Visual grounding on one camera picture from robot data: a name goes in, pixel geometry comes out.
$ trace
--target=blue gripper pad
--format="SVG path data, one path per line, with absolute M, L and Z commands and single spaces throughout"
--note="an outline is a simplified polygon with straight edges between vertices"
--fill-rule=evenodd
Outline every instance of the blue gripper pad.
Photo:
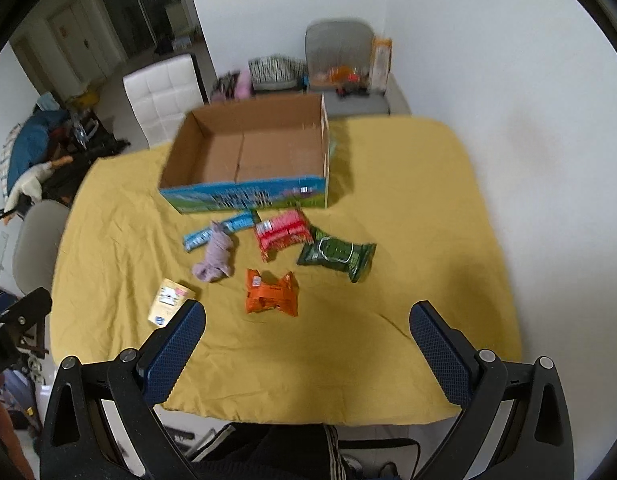
M 416 303 L 411 308 L 409 326 L 448 401 L 468 406 L 473 395 L 470 372 L 422 305 Z
M 204 307 L 195 302 L 144 370 L 143 395 L 149 406 L 166 402 L 205 327 Z M 168 325 L 158 330 L 167 329 Z

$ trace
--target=blue pillow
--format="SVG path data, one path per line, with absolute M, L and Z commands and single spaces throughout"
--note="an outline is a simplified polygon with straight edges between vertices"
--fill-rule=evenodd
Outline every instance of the blue pillow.
M 44 161 L 48 148 L 48 134 L 68 118 L 66 110 L 46 110 L 34 113 L 22 126 L 13 143 L 11 163 L 8 167 L 6 190 L 13 186 L 29 168 Z

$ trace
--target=red snack package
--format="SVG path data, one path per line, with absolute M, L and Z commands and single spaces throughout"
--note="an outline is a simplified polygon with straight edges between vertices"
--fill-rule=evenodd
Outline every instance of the red snack package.
M 263 312 L 276 308 L 289 316 L 298 316 L 298 291 L 293 273 L 288 272 L 274 285 L 262 281 L 260 273 L 253 269 L 246 271 L 246 313 Z
M 279 251 L 293 244 L 312 244 L 313 236 L 309 221 L 297 210 L 287 211 L 279 216 L 255 225 L 255 236 L 260 246 L 262 259 L 268 262 L 272 251 Z

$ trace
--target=white plush toy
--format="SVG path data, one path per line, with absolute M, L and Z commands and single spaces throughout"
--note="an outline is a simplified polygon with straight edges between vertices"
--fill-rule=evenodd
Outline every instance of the white plush toy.
M 42 200 L 42 184 L 46 182 L 50 176 L 55 173 L 57 168 L 66 166 L 73 162 L 73 157 L 70 155 L 58 158 L 58 160 L 52 160 L 50 162 L 44 162 L 43 164 L 36 164 L 32 168 L 26 170 L 22 176 L 16 181 L 13 189 L 11 190 L 8 200 L 2 214 L 6 214 L 2 218 L 4 225 L 7 225 L 11 218 L 15 216 L 14 209 L 17 207 L 20 195 L 24 194 L 29 196 L 33 203 L 37 203 Z

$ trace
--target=blue snack bar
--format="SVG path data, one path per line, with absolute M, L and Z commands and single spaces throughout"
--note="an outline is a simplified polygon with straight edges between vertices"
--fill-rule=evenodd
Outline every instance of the blue snack bar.
M 248 229 L 254 227 L 256 223 L 260 221 L 256 211 L 243 211 L 242 213 L 227 218 L 222 221 L 226 232 L 234 233 L 236 231 L 242 231 L 242 229 Z M 210 227 L 196 231 L 194 233 L 184 236 L 184 250 L 190 253 L 193 249 L 206 245 L 210 240 Z

